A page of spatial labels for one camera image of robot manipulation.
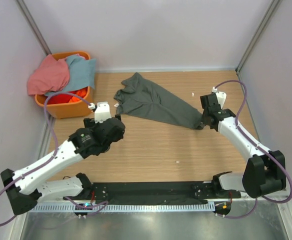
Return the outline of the dark grey t shirt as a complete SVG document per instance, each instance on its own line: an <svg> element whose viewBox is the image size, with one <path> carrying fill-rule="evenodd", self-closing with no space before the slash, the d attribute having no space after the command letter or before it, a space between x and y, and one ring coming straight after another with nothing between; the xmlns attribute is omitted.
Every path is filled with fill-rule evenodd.
<svg viewBox="0 0 292 240"><path fill-rule="evenodd" d="M114 99L117 113L156 122L202 130L202 114L186 101L160 85L145 79L138 72L121 82Z"/></svg>

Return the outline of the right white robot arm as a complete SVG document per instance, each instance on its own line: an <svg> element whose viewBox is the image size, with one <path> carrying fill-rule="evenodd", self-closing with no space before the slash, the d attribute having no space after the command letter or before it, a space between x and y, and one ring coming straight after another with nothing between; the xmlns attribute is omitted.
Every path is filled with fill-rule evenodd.
<svg viewBox="0 0 292 240"><path fill-rule="evenodd" d="M225 93L210 93L200 97L203 108L202 122L210 129L227 138L246 161L243 173L225 172L213 177L217 182L211 185L211 192L223 198L230 190L247 193L259 198L286 188L285 157L279 150L272 151L259 143L221 103Z"/></svg>

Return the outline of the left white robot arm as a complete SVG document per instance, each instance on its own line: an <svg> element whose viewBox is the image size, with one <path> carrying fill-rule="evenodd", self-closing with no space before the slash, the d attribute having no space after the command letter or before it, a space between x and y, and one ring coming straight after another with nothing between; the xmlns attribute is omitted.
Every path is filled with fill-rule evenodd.
<svg viewBox="0 0 292 240"><path fill-rule="evenodd" d="M40 202L65 197L87 200L91 196L92 183L84 173L62 180L48 179L89 156L107 152L112 143L123 139L125 125L119 114L103 122L85 118L83 123L84 127L71 134L56 151L20 170L6 169L1 172L15 215L32 210Z"/></svg>

